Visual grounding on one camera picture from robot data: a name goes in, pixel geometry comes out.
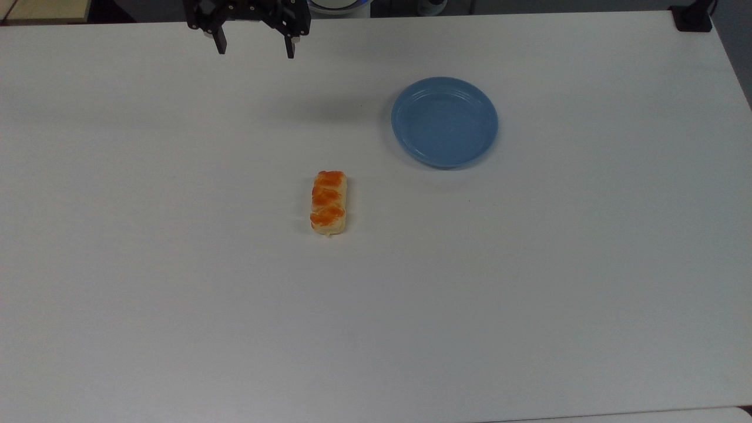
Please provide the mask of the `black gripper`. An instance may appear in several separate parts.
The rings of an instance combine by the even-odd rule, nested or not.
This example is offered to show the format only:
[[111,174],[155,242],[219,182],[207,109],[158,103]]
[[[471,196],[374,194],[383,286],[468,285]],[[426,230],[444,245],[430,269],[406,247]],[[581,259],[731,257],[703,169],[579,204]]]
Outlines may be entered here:
[[190,29],[211,35],[217,51],[224,55],[227,40],[223,24],[227,21],[263,22],[285,37],[286,53],[294,59],[298,36],[311,29],[311,11],[306,1],[184,1],[186,24]]

